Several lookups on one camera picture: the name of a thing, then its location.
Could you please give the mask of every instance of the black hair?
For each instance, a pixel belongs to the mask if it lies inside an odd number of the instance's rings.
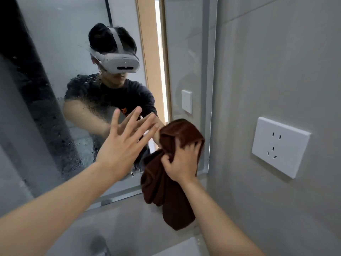
[[[123,48],[136,54],[137,47],[134,39],[129,32],[123,27],[115,27],[118,37],[120,38]],[[103,54],[117,51],[117,44],[113,34],[103,23],[97,23],[89,32],[89,42],[92,49]]]

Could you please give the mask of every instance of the outlet cover plate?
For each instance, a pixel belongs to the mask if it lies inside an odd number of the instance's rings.
[[[190,91],[181,90],[182,109],[192,114],[192,93]]]
[[[259,117],[252,153],[295,178],[310,135],[307,131]]]

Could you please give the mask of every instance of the shirt sleeve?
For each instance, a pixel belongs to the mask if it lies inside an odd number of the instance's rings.
[[[86,75],[77,75],[67,84],[65,100],[75,100],[77,98],[86,98],[88,96],[88,86],[86,84]]]
[[[139,82],[134,82],[134,84],[136,89],[135,91],[139,96],[139,106],[142,108],[141,116],[145,117],[152,112],[157,116],[158,112],[155,108],[155,99],[151,91]]]

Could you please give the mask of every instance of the neck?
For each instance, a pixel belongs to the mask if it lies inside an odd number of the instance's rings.
[[[102,77],[102,75],[99,75],[99,79],[105,86],[107,86],[110,89],[119,89],[119,88],[122,88],[125,84],[124,82],[121,84],[114,84],[111,81],[108,81],[107,79]]]

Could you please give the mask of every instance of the towel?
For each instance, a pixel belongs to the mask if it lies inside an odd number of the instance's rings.
[[[169,155],[172,162],[175,154],[175,138],[180,140],[180,146],[202,141],[204,137],[199,130],[185,119],[175,120],[160,129],[160,144],[162,149],[157,150],[144,159],[145,171],[141,177],[142,192],[145,201],[162,206],[164,221],[174,230],[180,230],[191,224],[195,216],[191,205],[181,186],[168,177],[161,163],[164,154]]]

